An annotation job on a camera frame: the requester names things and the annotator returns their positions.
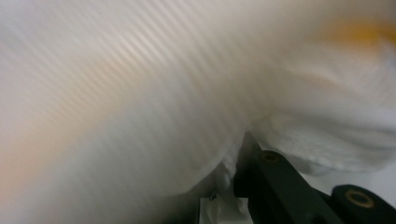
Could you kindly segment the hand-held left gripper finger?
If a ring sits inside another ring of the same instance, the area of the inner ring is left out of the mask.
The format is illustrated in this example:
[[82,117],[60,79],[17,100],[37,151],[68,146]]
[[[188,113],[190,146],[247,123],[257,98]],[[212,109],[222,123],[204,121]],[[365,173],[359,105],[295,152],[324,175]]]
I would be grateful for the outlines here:
[[344,224],[317,190],[281,154],[246,133],[233,178],[254,224]]

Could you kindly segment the white cloth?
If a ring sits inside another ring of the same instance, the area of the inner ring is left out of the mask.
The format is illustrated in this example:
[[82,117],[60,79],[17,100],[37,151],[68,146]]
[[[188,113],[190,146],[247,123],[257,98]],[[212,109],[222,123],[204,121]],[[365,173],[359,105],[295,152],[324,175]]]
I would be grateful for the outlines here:
[[[348,142],[341,136],[343,130],[321,130],[289,116],[272,116],[250,133],[260,147],[284,156],[299,174],[321,168],[367,171],[388,157],[382,151]],[[396,224],[396,208],[368,189],[346,184],[334,187],[330,195],[318,193],[344,224]],[[226,190],[201,199],[198,208],[196,224],[254,224],[248,200],[234,195],[233,180]]]

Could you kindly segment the leaf-print mesh laundry bag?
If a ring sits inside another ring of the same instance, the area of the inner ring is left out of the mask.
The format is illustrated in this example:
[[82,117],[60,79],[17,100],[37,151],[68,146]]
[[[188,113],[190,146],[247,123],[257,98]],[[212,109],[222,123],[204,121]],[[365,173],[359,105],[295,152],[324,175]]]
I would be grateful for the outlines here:
[[272,116],[394,149],[396,0],[0,0],[0,205],[190,188]]

